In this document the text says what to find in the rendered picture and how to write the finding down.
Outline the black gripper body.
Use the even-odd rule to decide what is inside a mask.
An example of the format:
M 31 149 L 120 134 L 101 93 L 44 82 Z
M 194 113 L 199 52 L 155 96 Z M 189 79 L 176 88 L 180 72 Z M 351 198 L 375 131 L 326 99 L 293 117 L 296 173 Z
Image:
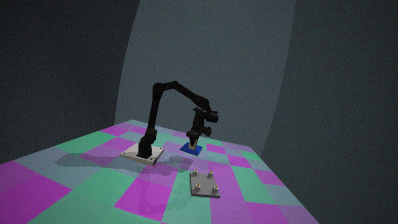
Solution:
M 194 139 L 198 139 L 199 135 L 200 135 L 199 131 L 203 124 L 204 124 L 204 121 L 199 121 L 199 120 L 194 119 L 193 126 L 192 126 L 191 130 L 186 133 L 186 136 L 194 138 Z

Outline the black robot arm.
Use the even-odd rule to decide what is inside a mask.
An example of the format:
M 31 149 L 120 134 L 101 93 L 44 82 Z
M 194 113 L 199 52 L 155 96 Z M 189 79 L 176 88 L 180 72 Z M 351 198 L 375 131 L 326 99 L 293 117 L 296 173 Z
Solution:
M 218 111 L 212 111 L 209 104 L 209 100 L 199 96 L 189 89 L 182 86 L 178 81 L 172 81 L 168 83 L 155 83 L 152 90 L 153 101 L 151 105 L 151 111 L 148 121 L 148 127 L 146 129 L 145 135 L 141 138 L 138 145 L 138 154 L 136 156 L 141 158 L 149 158 L 152 155 L 152 146 L 151 144 L 154 143 L 156 140 L 157 130 L 155 130 L 155 121 L 158 111 L 159 102 L 162 98 L 163 92 L 166 90 L 175 89 L 179 91 L 181 94 L 185 95 L 189 99 L 191 99 L 198 107 L 202 109 L 198 109 L 195 107 L 193 110 L 195 113 L 196 120 L 199 121 L 206 121 L 216 123 L 218 121 Z M 205 112 L 205 111 L 207 112 Z M 201 126 L 199 133 L 203 133 L 206 136 L 210 136 L 212 133 L 211 127 L 205 127 L 204 124 Z

